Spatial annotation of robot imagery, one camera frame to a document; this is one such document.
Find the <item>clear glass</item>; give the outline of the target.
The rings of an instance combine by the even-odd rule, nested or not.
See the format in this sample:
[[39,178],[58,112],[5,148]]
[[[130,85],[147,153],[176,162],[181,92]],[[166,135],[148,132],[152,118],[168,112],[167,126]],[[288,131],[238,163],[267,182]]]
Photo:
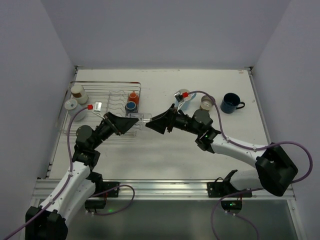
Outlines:
[[137,118],[138,121],[132,127],[135,130],[142,130],[146,123],[150,122],[152,115],[150,113],[131,112],[127,114],[128,118]]

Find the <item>beige brown-striped cup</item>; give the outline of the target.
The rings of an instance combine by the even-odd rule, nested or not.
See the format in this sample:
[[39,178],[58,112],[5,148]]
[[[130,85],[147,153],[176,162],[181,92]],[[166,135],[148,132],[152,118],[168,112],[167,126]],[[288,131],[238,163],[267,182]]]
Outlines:
[[215,103],[216,103],[216,101],[213,97],[209,97],[207,95],[204,95],[200,100],[199,108],[201,110],[205,110],[207,112],[210,112]]

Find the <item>light blue mug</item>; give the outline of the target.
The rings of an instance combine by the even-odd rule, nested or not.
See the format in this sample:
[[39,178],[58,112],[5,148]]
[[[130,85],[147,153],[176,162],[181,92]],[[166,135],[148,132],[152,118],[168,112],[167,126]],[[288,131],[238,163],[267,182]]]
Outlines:
[[[187,93],[188,93],[189,90],[187,90],[187,89],[185,89],[185,88],[182,88],[182,89],[178,90],[177,92],[181,92],[181,93],[187,92]],[[191,101],[196,97],[196,95],[197,95],[196,93],[189,94],[189,97],[187,97],[187,98],[185,99],[184,105],[183,105],[181,108],[178,108],[178,110],[182,110],[182,111],[187,110],[188,107],[189,107],[189,105],[190,105],[190,103],[191,103]]]

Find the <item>dark blue mug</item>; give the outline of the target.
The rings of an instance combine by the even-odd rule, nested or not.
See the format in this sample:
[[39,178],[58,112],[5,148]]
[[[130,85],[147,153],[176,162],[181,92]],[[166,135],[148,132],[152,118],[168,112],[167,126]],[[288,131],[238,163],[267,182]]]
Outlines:
[[234,111],[242,109],[246,104],[241,101],[240,97],[235,93],[227,93],[220,104],[220,109],[226,114],[232,114]]

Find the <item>white upside-down cup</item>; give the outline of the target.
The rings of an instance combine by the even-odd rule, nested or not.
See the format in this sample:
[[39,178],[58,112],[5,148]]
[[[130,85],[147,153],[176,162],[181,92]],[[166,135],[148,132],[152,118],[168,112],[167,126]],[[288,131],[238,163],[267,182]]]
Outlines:
[[80,113],[78,113],[80,110],[83,109],[83,107],[77,102],[77,100],[71,98],[68,99],[64,103],[64,108],[67,110],[68,115],[70,116],[70,119],[74,117],[74,121],[79,122],[86,116],[86,111],[83,110]]

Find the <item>beige cup with brown band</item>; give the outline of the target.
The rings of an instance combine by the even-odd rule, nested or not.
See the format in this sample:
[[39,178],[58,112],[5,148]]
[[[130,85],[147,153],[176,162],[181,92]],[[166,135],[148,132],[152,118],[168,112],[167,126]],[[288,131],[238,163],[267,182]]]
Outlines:
[[74,85],[71,87],[70,91],[73,98],[77,100],[80,105],[84,105],[87,103],[89,97],[82,85]]

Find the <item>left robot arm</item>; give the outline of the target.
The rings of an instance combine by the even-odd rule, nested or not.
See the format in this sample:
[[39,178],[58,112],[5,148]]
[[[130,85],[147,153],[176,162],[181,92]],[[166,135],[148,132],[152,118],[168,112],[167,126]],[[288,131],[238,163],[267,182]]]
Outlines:
[[119,117],[107,112],[100,124],[92,129],[82,125],[76,130],[74,153],[70,167],[49,196],[25,214],[26,240],[65,240],[69,224],[85,201],[103,187],[102,175],[93,169],[100,153],[96,148],[111,135],[123,135],[138,118]]

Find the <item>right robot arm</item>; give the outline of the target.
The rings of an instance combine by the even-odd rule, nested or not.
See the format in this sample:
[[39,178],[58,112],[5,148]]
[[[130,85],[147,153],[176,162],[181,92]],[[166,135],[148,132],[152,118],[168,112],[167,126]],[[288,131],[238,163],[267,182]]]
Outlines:
[[193,116],[184,114],[172,105],[167,111],[151,118],[146,127],[160,134],[170,133],[174,128],[195,134],[197,146],[213,154],[221,154],[253,167],[253,170],[231,171],[223,180],[236,191],[263,188],[274,196],[281,197],[298,173],[298,168],[279,145],[255,145],[224,137],[214,129],[208,111],[198,109]]

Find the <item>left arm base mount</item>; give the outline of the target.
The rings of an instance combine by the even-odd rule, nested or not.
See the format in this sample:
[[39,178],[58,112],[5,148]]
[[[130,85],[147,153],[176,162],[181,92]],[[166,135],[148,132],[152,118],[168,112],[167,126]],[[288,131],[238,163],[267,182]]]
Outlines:
[[94,195],[98,195],[85,201],[85,209],[88,211],[104,209],[108,199],[119,196],[119,185],[118,181],[103,181],[98,190],[94,192]]

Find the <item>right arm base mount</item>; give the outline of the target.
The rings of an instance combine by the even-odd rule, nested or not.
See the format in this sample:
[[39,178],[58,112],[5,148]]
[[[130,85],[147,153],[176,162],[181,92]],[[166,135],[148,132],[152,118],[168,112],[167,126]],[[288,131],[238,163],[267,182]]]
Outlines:
[[[218,177],[214,181],[206,183],[207,195],[209,198],[222,198],[226,195],[239,192],[228,181]],[[219,206],[227,213],[238,214],[243,207],[243,198],[251,198],[252,193],[243,193],[235,196],[234,200],[222,200]]]

